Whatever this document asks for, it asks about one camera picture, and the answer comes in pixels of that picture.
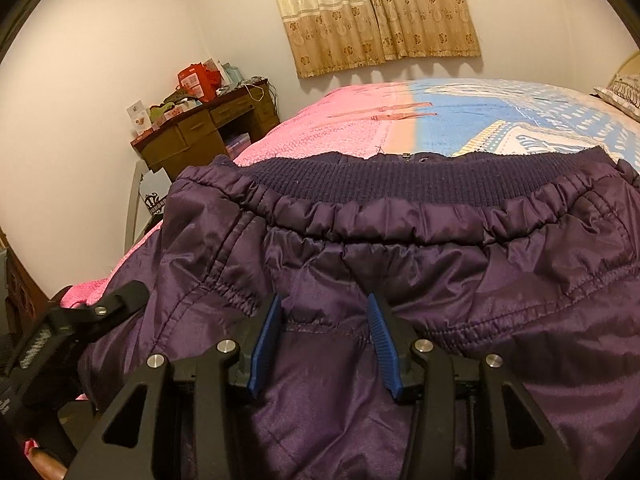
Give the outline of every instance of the clutter on desk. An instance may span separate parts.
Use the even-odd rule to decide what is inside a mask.
[[[207,103],[216,97],[216,90],[222,86],[222,74],[216,68],[210,69],[211,65],[204,66],[202,63],[192,64],[178,74],[180,86],[191,90],[201,101]]]
[[[231,88],[237,88],[238,85],[244,81],[244,77],[242,77],[240,69],[237,66],[225,63],[222,68],[225,70],[226,77],[229,79]]]
[[[233,160],[251,145],[251,139],[249,134],[240,134],[229,139],[225,145],[229,157]]]
[[[175,91],[169,95],[169,97],[167,97],[164,101],[162,101],[162,104],[167,104],[167,103],[173,103],[175,105],[180,104],[181,102],[185,102],[188,100],[198,100],[198,98],[196,96],[194,96],[192,93],[190,93],[191,90],[184,88],[180,85],[178,85],[175,89]]]
[[[218,89],[216,90],[216,95],[217,95],[218,97],[220,97],[221,95],[224,95],[224,94],[226,94],[226,93],[228,93],[228,92],[231,92],[231,86],[229,86],[229,85],[222,85],[220,88],[218,88]]]
[[[202,103],[199,100],[183,100],[180,104],[168,102],[160,106],[152,106],[149,108],[149,114],[152,121],[152,130],[159,130],[160,127],[169,119],[180,115],[183,112],[197,108]]]

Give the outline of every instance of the ribbed knit collar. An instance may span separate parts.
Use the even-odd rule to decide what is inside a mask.
[[[247,167],[218,156],[213,164],[236,168],[283,195],[313,202],[369,202],[385,197],[411,202],[497,206],[528,195],[588,162],[614,166],[601,148],[578,153],[455,158],[420,153],[362,159],[331,152],[308,158],[270,158]]]

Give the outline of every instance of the box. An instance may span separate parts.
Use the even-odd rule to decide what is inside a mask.
[[[191,90],[203,102],[216,97],[216,90],[222,86],[219,71],[208,70],[202,63],[193,64],[178,74],[180,86]]]
[[[146,208],[152,215],[164,212],[166,196],[169,193],[171,181],[164,168],[157,172],[149,171],[140,182],[140,196],[144,200]]]
[[[187,103],[181,103],[181,104],[171,108],[171,110],[166,111],[164,113],[164,118],[168,121],[169,119],[172,119],[176,115],[180,115],[181,113],[186,112],[189,109],[190,108],[189,108],[189,105]]]
[[[138,101],[127,108],[127,113],[136,129],[137,135],[141,135],[151,129],[151,119],[149,119],[149,114],[146,113],[146,108],[143,107],[142,101]]]
[[[229,153],[229,157],[233,160],[250,145],[251,139],[249,138],[249,134],[241,134],[226,142],[226,150]]]

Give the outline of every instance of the metal screw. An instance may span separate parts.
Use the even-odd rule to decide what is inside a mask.
[[[153,354],[146,360],[146,364],[150,368],[159,368],[164,364],[164,356],[161,356],[160,354]]]
[[[236,349],[236,342],[232,339],[223,339],[217,344],[216,348],[218,349],[218,352],[228,354]]]
[[[414,346],[415,349],[421,353],[431,352],[431,350],[433,350],[433,343],[428,339],[418,339],[418,341],[414,343]]]
[[[484,360],[491,368],[500,368],[503,364],[503,360],[498,354],[489,354]]]

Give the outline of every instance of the headboard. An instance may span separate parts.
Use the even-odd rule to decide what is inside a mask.
[[[615,80],[618,74],[620,75],[640,74],[640,50],[636,51],[626,59],[626,61],[620,66],[618,71],[614,74],[610,83],[613,83],[613,81]]]

